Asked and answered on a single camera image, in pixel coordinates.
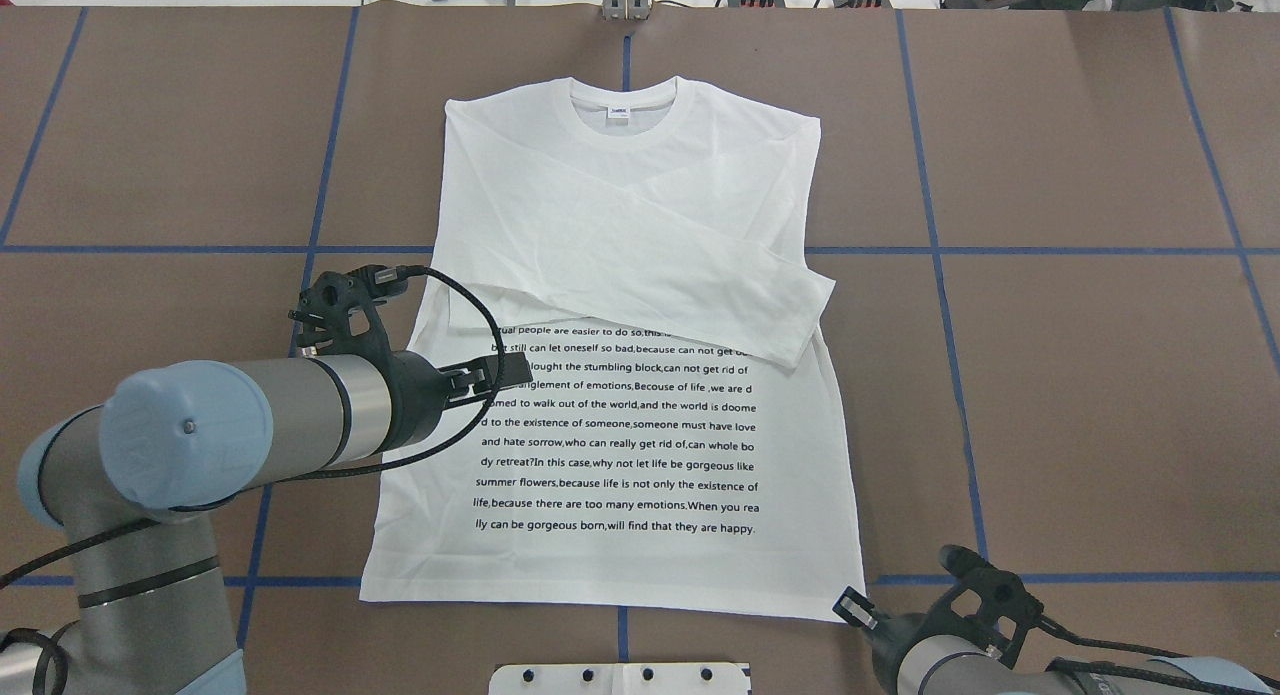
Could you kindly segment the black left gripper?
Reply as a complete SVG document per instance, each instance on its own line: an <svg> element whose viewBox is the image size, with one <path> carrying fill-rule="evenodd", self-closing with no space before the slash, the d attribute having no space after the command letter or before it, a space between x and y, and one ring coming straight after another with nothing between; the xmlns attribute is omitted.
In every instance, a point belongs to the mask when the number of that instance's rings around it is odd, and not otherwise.
<svg viewBox="0 0 1280 695"><path fill-rule="evenodd" d="M410 349L378 356L375 369L390 395L390 425L380 452L426 439L445 411L483 401L495 388L518 388L534 381L524 353L484 356L440 371Z"/></svg>

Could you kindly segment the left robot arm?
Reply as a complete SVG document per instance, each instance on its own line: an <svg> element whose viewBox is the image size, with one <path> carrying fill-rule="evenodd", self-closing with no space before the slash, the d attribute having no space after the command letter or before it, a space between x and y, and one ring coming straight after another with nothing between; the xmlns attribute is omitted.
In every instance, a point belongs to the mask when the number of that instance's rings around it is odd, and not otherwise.
<svg viewBox="0 0 1280 695"><path fill-rule="evenodd" d="M28 445L18 491L64 531L78 618L3 635L5 694L243 694L210 513L242 493L415 445L457 404L531 381L521 353L439 371L412 352L134 372Z"/></svg>

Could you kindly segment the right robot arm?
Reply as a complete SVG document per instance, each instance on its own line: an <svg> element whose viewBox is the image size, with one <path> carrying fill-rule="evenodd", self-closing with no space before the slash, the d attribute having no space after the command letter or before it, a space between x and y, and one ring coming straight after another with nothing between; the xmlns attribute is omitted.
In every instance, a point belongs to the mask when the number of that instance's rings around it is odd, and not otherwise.
<svg viewBox="0 0 1280 695"><path fill-rule="evenodd" d="M1277 680L1217 657L1087 639L1044 613L1011 571L959 545L942 547L952 586L929 611L893 616L846 587L832 612L870 644L877 682L887 694L1275 694ZM1146 657L1140 666L1052 659L1039 673L1015 669L1029 634Z"/></svg>

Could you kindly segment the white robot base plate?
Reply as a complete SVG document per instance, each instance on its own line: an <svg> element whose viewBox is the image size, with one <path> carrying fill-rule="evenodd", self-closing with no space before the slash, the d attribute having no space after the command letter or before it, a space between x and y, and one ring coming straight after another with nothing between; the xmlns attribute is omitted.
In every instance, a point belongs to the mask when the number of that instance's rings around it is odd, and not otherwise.
<svg viewBox="0 0 1280 695"><path fill-rule="evenodd" d="M489 694L751 694L750 666L712 662L508 664Z"/></svg>

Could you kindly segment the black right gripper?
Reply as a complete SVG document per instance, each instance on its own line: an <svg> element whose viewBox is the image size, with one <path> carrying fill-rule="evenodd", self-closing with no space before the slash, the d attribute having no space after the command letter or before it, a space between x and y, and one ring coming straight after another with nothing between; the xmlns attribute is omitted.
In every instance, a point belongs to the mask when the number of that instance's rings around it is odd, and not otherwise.
<svg viewBox="0 0 1280 695"><path fill-rule="evenodd" d="M940 563L954 585L924 613L891 616L855 587L832 612L870 643L876 678L888 694L996 694L1012 683L1027 636L1044 604L1011 571L959 545Z"/></svg>

